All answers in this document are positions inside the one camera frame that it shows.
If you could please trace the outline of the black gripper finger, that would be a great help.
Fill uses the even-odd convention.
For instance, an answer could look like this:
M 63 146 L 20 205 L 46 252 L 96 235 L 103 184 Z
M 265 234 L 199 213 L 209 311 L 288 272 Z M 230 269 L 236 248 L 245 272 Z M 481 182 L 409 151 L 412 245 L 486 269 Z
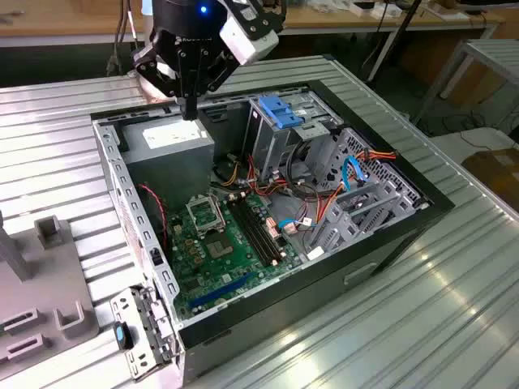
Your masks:
M 149 101 L 175 102 L 182 118 L 189 120 L 189 99 L 180 91 L 181 80 L 165 63 L 152 44 L 132 52 L 132 64 Z
M 201 49 L 197 66 L 190 72 L 189 119 L 198 117 L 198 99 L 215 92 L 238 68 L 239 62 L 228 48 Z

